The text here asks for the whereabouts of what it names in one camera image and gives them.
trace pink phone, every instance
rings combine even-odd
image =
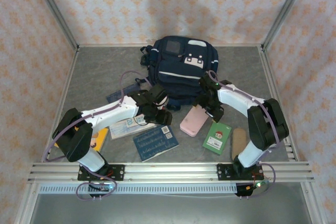
[[[202,109],[201,106],[193,106],[180,123],[180,129],[189,136],[196,136],[208,117],[209,116],[205,114],[205,109]]]

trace floral wallpaper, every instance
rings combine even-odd
[[[44,0],[1,0],[0,10],[0,223],[13,223],[74,52]]]
[[[80,44],[262,43],[285,0],[55,0]]]
[[[268,55],[300,156],[336,223],[336,0],[297,0]]]

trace blue booklet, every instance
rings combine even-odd
[[[139,91],[139,90],[140,90],[140,86],[137,83],[135,83],[135,84],[132,84],[124,88],[124,95],[127,95],[129,92]],[[121,98],[121,91],[119,90],[113,94],[110,94],[108,97],[106,97],[106,100],[108,101],[108,103],[112,103],[112,102],[118,101],[120,98]]]
[[[142,162],[178,146],[170,126],[162,126],[133,138]]]

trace green card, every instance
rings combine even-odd
[[[223,123],[213,122],[203,143],[203,147],[220,155],[223,152],[224,145],[229,137],[230,131],[230,126]]]

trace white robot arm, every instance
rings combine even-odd
[[[92,172],[105,175],[108,163],[90,147],[91,137],[101,129],[115,122],[132,118],[139,113],[144,114],[148,123],[170,125],[172,115],[160,108],[167,100],[166,93],[160,85],[155,85],[149,91],[134,91],[121,100],[97,109],[79,112],[73,108],[68,110],[52,137],[55,138],[63,129],[79,118],[85,118],[75,127],[67,130],[57,141],[57,145],[70,162],[79,162]]]
[[[238,174],[254,166],[268,148],[277,141],[288,136],[289,130],[278,101],[254,97],[228,81],[218,83],[208,74],[200,79],[200,85],[205,94],[196,98],[194,105],[205,108],[206,113],[218,122],[224,114],[221,107],[227,104],[248,118],[249,137],[251,141],[246,148],[234,159],[235,171]],[[265,109],[274,124],[266,117]]]

